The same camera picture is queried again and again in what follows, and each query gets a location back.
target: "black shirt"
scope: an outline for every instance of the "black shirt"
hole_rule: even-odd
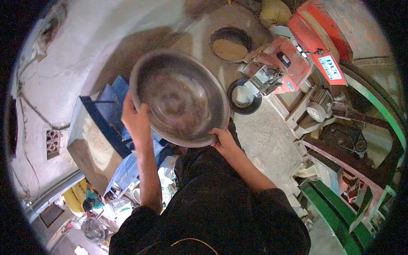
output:
[[[136,208],[112,237],[109,254],[185,254],[171,250],[183,240],[185,247],[201,245],[188,254],[309,253],[306,226],[282,190],[254,193],[239,177],[209,172],[191,179],[160,216]]]

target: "metal basin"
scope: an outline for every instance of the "metal basin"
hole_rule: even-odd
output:
[[[195,58],[170,50],[142,56],[130,76],[133,103],[150,107],[151,128],[184,147],[204,147],[216,139],[212,128],[226,129],[229,105],[215,76]]]

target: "electrical wire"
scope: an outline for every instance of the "electrical wire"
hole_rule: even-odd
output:
[[[23,188],[24,192],[27,195],[27,200],[35,200],[37,198],[39,198],[41,196],[41,187],[40,187],[40,180],[38,179],[37,176],[37,172],[35,171],[30,159],[27,156],[27,151],[25,149],[25,139],[26,139],[26,135],[27,135],[27,131],[26,131],[26,126],[25,126],[25,112],[24,112],[24,108],[23,108],[23,104],[22,104],[22,99],[21,99],[21,88],[20,88],[20,76],[21,74],[24,72],[24,70],[31,64],[34,62],[34,59],[31,59],[27,64],[25,64],[22,68],[20,68],[20,66],[17,66],[17,71],[16,71],[16,77],[15,77],[15,81],[16,81],[16,97],[18,98],[18,101],[20,102],[20,107],[21,107],[21,114],[23,116],[23,141],[22,141],[22,149],[23,149],[23,153],[24,156],[28,162],[28,164],[30,165],[31,169],[34,172],[35,175],[35,179],[36,179],[36,183],[37,183],[37,188],[38,188],[38,192],[35,196],[33,196],[31,194],[31,191],[29,190],[29,188],[24,187],[21,183],[21,181],[19,180],[18,176],[16,175],[16,172],[13,169],[14,175],[18,181],[18,183],[21,185],[21,187]]]
[[[326,50],[318,49],[316,52],[308,52],[308,51],[303,51],[303,52],[309,55],[314,55],[314,54],[323,55],[325,53],[330,52],[330,49],[326,49]]]
[[[26,151],[25,146],[24,146],[24,145],[25,145],[26,134],[27,134],[26,126],[25,126],[25,113],[24,113],[24,109],[23,109],[23,104],[22,104],[22,101],[21,101],[21,97],[19,97],[18,99],[19,99],[19,101],[20,101],[21,113],[22,113],[22,115],[23,115],[23,142],[22,142],[22,149],[23,149],[23,153],[24,153],[24,156],[25,156],[25,158],[26,158],[28,164],[30,165],[31,169],[32,169],[33,172],[34,172],[35,179],[36,179],[36,182],[37,182],[37,188],[38,188],[38,194],[37,194],[36,196],[32,196],[32,195],[31,195],[31,192],[30,192],[30,190],[29,190],[29,193],[30,193],[30,194],[28,194],[28,196],[29,196],[29,200],[31,200],[31,199],[37,199],[37,198],[39,198],[39,197],[41,196],[41,191],[40,191],[41,187],[40,187],[40,181],[39,181],[38,176],[37,176],[37,172],[35,171],[35,169],[34,169],[34,167],[33,167],[33,164],[31,163],[30,159],[28,159],[27,151]]]

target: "green metal frame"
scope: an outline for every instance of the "green metal frame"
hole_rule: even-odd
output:
[[[340,69],[345,75],[347,84],[367,98],[390,123],[405,152],[407,147],[405,127],[407,123],[394,100],[380,84],[365,75],[358,67],[352,64],[344,64],[340,65]]]
[[[395,192],[389,185],[387,185],[387,186],[385,187],[384,193],[381,195],[381,198],[379,199],[379,201],[378,201],[378,203],[377,203],[377,206],[375,207],[375,210],[371,213],[370,217],[368,218],[368,222],[369,222],[370,224],[372,224],[372,223],[371,223],[371,220],[373,219],[374,215],[376,215],[376,214],[377,214],[377,215],[380,215],[380,217],[385,220],[386,216],[383,215],[379,209],[380,209],[381,204],[383,203],[383,201],[384,201],[385,196],[387,195],[387,193],[391,194],[393,197],[395,197],[395,196],[397,195],[396,192]]]
[[[345,254],[363,254],[373,237],[362,223],[349,233],[350,225],[356,220],[353,211],[320,180],[307,180],[300,190],[334,232]]]

